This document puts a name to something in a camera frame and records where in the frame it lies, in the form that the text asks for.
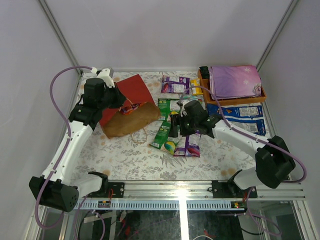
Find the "colourful snack packet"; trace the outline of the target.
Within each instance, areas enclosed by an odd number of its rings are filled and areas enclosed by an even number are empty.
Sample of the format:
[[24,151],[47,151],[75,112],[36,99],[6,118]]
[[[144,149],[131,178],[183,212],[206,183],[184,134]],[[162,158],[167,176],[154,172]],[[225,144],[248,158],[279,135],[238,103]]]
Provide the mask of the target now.
[[141,105],[142,105],[141,103],[135,103],[135,104],[131,104],[129,106],[123,107],[120,110],[120,113],[123,114],[123,115],[130,115],[135,110],[137,110]]

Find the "blue chips bag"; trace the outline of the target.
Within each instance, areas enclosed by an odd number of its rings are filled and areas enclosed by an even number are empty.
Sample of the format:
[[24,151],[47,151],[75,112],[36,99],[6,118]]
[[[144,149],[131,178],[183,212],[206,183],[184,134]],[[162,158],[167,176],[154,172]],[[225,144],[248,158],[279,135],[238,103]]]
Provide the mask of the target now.
[[253,134],[266,135],[261,105],[221,107],[225,118],[232,124]]

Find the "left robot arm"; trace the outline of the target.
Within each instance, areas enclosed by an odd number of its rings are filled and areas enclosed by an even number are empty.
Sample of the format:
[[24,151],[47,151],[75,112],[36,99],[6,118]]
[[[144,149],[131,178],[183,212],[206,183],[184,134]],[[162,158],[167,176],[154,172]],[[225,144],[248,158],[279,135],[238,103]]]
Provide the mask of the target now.
[[125,100],[110,76],[86,80],[84,93],[70,113],[66,134],[56,154],[42,175],[33,176],[29,181],[38,204],[68,213],[80,197],[94,193],[102,198],[109,193],[107,175],[91,171],[72,181],[72,172],[82,148],[102,119],[103,111],[117,110]]

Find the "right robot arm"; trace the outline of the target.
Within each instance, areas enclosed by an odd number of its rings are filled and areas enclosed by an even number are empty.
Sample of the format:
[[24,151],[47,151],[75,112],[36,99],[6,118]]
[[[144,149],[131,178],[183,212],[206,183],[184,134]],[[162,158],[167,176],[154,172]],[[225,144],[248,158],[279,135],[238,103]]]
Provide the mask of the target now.
[[231,195],[237,198],[247,194],[250,188],[260,185],[276,189],[287,181],[296,167],[281,137],[265,138],[245,131],[220,115],[208,114],[197,100],[186,104],[179,100],[177,105],[180,112],[170,115],[170,136],[206,135],[225,141],[254,158],[255,167],[237,171],[224,183],[224,197]]

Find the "purple snack packet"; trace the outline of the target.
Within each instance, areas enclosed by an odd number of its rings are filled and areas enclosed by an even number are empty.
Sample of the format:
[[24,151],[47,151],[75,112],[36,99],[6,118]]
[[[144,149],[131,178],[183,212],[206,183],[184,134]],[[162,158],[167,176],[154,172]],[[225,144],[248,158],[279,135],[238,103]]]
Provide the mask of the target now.
[[180,94],[190,87],[190,78],[184,76],[162,76],[161,93]]
[[195,133],[188,136],[183,136],[178,141],[176,148],[174,150],[174,156],[182,157],[200,157],[200,139],[201,134]]

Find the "red paper bag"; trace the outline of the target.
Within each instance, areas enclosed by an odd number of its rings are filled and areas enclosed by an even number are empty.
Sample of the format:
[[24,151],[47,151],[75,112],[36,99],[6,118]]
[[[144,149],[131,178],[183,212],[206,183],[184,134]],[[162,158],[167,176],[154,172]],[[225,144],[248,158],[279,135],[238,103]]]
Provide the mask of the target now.
[[160,109],[140,75],[121,80],[116,85],[125,96],[125,102],[121,107],[103,110],[99,121],[108,139],[131,135],[160,118]]

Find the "yellow snack packet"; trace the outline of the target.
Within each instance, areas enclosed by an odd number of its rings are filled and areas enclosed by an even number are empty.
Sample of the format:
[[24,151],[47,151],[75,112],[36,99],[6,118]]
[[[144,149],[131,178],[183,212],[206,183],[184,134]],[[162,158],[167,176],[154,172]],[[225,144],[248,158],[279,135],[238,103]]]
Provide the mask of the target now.
[[200,79],[199,78],[195,78],[190,80],[190,87],[191,88],[191,92],[193,96],[200,96],[203,95],[203,91],[201,89],[201,85],[200,85]]

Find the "green yellow snack bag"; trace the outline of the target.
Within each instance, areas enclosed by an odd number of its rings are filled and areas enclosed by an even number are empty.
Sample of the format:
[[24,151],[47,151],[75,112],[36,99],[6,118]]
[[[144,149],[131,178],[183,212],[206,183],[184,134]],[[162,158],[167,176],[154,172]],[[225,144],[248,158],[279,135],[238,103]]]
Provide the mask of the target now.
[[157,106],[160,110],[159,120],[170,122],[171,115],[179,114],[181,107],[178,105],[178,99],[174,98],[159,98]]

